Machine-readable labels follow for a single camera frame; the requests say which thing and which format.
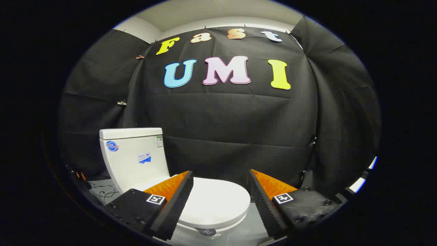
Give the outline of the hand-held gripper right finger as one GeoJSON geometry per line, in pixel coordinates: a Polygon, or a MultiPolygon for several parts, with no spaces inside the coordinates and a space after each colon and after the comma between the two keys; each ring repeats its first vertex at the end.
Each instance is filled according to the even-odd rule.
{"type": "Polygon", "coordinates": [[[342,207],[342,196],[327,197],[315,189],[312,170],[304,171],[299,188],[267,174],[249,171],[250,196],[269,237],[314,231],[342,207]]]}

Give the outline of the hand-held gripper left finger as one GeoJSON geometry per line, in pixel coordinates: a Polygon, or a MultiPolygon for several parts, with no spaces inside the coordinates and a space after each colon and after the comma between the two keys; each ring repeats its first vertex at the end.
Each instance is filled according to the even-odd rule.
{"type": "Polygon", "coordinates": [[[144,191],[129,189],[104,206],[130,229],[170,240],[194,186],[192,171],[162,181],[144,191]]]}

